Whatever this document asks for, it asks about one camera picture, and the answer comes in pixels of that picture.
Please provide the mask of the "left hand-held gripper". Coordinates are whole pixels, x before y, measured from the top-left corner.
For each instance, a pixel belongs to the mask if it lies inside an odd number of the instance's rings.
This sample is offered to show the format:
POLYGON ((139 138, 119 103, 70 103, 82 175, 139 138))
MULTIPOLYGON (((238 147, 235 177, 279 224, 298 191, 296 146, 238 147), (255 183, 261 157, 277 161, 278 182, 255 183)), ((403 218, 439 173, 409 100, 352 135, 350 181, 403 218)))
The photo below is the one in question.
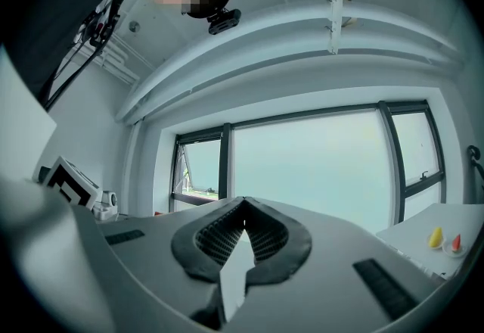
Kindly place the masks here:
POLYGON ((40 166, 33 179, 59 192, 72 205, 90 210, 96 220, 118 220, 116 192, 103 190, 74 163, 59 156, 53 166, 40 166))

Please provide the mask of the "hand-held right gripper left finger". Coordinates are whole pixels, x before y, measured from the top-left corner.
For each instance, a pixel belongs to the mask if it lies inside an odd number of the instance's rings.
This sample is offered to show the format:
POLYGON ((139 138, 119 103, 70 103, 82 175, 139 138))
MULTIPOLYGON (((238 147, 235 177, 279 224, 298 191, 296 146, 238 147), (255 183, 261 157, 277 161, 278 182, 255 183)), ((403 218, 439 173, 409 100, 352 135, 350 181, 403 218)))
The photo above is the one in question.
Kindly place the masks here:
POLYGON ((101 226, 118 263, 105 279, 118 332, 244 332, 238 242, 242 200, 222 200, 165 216, 101 226))

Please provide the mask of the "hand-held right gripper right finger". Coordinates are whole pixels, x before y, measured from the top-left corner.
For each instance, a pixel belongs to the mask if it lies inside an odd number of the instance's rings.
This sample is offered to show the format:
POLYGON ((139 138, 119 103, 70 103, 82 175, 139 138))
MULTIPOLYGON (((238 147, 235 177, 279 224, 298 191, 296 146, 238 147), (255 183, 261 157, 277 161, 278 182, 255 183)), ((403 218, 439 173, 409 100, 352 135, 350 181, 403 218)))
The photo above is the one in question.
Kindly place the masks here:
POLYGON ((265 204, 302 223, 312 236, 309 257, 278 285, 254 286, 226 324, 227 332, 422 332, 436 314, 427 302, 436 284, 375 235, 344 219, 277 201, 265 204), (356 263, 373 260, 415 302, 392 319, 378 295, 398 292, 368 287, 356 263))

